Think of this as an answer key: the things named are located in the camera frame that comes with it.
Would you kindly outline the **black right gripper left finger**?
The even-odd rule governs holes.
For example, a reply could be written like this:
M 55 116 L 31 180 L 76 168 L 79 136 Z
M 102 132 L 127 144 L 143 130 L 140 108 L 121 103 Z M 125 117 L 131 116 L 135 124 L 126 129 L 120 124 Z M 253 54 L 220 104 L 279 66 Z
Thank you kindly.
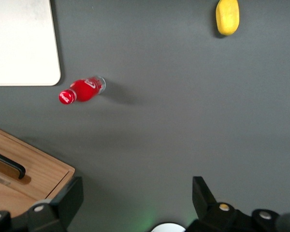
M 84 200 L 83 179 L 73 177 L 50 200 L 41 200 L 19 216 L 0 211 L 0 232 L 66 232 Z

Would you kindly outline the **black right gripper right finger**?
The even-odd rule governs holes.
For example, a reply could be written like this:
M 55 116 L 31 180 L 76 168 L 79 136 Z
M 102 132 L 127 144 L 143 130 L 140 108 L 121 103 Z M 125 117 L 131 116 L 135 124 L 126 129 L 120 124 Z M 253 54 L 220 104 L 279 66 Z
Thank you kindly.
M 192 202 L 198 218 L 187 232 L 276 232 L 279 214 L 256 209 L 246 215 L 232 205 L 217 202 L 201 176 L 192 179 Z

